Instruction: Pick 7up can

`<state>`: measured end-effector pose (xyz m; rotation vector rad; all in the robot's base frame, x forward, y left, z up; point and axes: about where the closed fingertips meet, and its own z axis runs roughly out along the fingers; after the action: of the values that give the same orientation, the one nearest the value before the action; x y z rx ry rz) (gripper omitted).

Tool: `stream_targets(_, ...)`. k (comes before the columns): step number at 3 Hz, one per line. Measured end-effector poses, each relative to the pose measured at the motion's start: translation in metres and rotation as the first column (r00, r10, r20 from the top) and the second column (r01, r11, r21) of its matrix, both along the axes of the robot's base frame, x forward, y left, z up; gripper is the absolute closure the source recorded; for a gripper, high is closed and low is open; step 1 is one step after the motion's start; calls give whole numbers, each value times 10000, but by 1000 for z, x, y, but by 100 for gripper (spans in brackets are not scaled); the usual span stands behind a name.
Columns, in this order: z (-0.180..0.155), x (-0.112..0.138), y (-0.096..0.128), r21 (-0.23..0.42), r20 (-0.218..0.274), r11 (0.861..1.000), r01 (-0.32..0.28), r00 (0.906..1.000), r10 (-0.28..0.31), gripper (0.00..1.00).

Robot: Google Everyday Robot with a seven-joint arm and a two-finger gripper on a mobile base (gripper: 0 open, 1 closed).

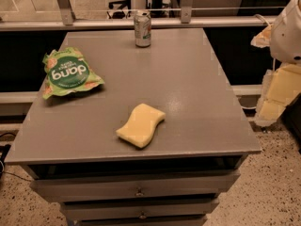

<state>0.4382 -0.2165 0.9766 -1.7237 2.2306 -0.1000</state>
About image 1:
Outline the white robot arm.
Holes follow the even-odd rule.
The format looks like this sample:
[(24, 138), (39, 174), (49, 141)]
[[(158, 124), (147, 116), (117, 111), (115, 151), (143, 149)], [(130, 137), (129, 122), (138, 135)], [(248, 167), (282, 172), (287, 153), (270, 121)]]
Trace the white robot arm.
[(291, 0), (272, 24), (255, 36), (251, 45), (269, 47), (278, 69), (267, 70), (256, 106), (255, 123), (267, 127), (275, 123), (301, 93), (301, 0)]

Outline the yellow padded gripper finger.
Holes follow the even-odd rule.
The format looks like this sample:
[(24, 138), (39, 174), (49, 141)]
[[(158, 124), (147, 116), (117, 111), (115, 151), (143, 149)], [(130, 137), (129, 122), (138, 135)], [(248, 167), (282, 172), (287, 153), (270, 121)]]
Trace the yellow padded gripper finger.
[(301, 66), (282, 63), (267, 70), (262, 80), (261, 97), (256, 106), (255, 123), (270, 126), (301, 93)]
[(269, 47), (270, 46), (270, 38), (271, 38), (271, 30), (272, 26), (269, 24), (266, 26), (262, 32), (256, 35), (251, 40), (251, 45), (259, 48)]

